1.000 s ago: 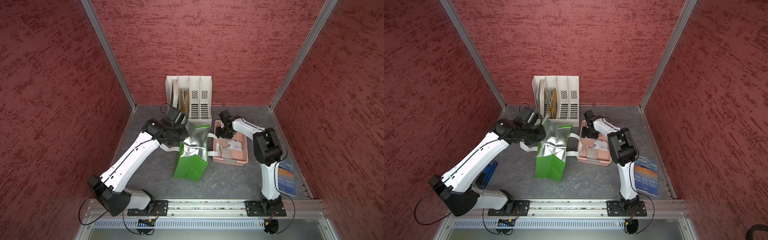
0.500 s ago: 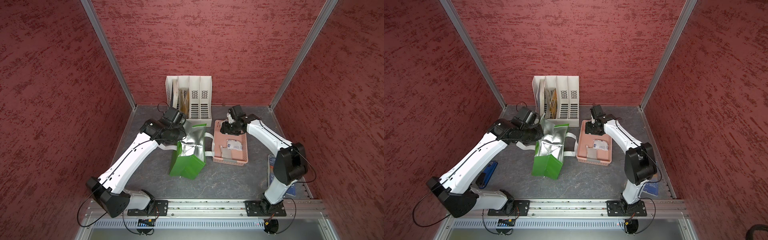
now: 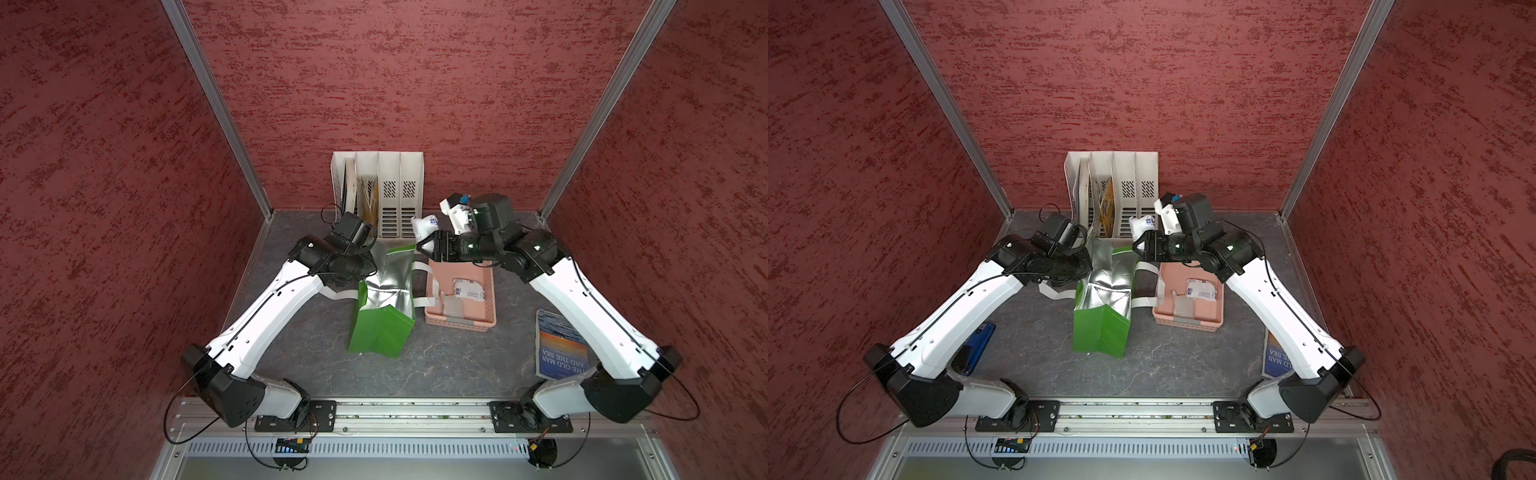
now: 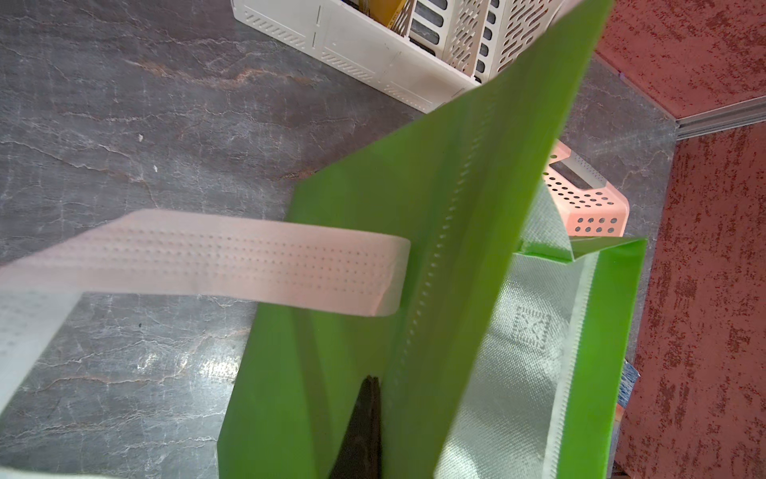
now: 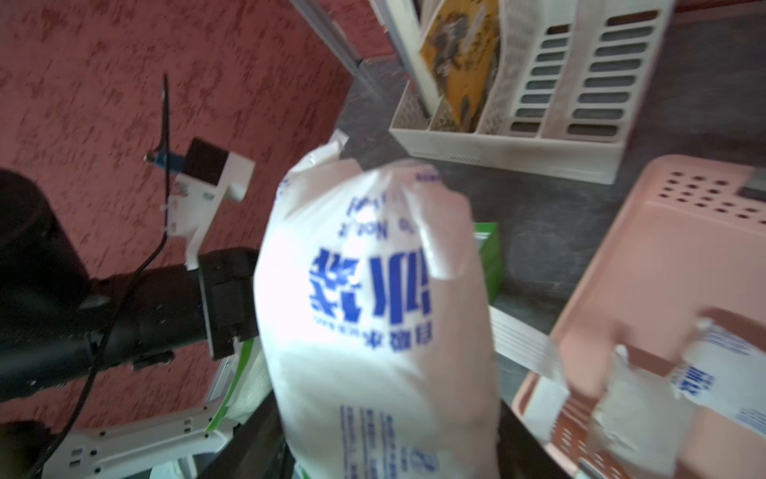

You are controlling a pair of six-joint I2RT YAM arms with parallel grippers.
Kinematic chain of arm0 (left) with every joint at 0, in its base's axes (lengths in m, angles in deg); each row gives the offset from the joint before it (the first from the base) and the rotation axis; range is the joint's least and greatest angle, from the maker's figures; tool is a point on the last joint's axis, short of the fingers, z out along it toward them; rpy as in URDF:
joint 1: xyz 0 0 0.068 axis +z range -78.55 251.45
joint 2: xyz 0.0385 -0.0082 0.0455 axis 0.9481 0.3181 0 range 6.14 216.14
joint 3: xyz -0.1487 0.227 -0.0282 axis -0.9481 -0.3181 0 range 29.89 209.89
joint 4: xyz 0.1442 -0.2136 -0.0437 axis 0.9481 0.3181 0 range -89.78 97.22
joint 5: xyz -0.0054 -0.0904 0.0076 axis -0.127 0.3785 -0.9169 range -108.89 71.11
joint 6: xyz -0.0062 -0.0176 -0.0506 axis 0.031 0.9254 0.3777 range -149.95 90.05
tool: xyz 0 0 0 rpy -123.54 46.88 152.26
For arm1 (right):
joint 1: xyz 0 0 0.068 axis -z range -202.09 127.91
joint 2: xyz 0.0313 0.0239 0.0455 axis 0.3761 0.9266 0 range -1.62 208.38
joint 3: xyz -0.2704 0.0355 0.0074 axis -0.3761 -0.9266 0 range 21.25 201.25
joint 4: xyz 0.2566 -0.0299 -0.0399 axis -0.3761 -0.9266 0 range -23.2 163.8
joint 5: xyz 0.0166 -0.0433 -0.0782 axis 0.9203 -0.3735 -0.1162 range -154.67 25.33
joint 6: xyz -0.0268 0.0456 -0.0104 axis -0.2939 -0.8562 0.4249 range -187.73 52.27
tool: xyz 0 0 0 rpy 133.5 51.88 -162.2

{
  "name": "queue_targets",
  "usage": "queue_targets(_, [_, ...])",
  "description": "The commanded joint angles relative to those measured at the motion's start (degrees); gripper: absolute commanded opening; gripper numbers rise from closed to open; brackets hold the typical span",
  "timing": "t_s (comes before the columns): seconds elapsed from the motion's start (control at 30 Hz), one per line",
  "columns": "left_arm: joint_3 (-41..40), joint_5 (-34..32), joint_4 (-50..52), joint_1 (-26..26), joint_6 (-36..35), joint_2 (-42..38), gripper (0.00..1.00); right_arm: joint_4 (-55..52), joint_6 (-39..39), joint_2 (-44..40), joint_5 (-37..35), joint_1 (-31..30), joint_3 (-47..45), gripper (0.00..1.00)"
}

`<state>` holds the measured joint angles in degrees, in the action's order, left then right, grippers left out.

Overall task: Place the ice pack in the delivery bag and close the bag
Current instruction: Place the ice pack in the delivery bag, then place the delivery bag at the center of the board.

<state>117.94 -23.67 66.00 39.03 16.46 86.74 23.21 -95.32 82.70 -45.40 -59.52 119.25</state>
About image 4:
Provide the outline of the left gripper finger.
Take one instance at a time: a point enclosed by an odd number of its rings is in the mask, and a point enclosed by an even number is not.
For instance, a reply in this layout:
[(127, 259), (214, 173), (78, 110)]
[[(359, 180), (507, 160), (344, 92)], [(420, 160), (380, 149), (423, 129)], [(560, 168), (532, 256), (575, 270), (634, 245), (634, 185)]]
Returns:
[(382, 477), (381, 425), (379, 378), (367, 376), (361, 383), (330, 478)]

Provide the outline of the pink perforated plastic basket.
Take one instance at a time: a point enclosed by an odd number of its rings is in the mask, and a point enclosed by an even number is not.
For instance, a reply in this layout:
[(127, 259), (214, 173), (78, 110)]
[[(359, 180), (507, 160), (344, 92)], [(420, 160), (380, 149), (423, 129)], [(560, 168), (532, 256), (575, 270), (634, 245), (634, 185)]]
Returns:
[(570, 237), (622, 237), (628, 199), (570, 147), (556, 142), (543, 179)]

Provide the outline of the green insulated delivery bag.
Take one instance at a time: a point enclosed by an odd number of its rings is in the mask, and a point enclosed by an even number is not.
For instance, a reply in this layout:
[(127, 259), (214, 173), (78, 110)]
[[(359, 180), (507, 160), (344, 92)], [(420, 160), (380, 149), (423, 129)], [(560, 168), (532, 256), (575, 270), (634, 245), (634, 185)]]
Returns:
[(604, 478), (646, 241), (570, 237), (543, 173), (610, 15), (305, 180), (283, 222), (141, 210), (1, 269), (8, 402), (84, 293), (259, 305), (223, 478), (330, 478), (379, 378), (381, 478)]

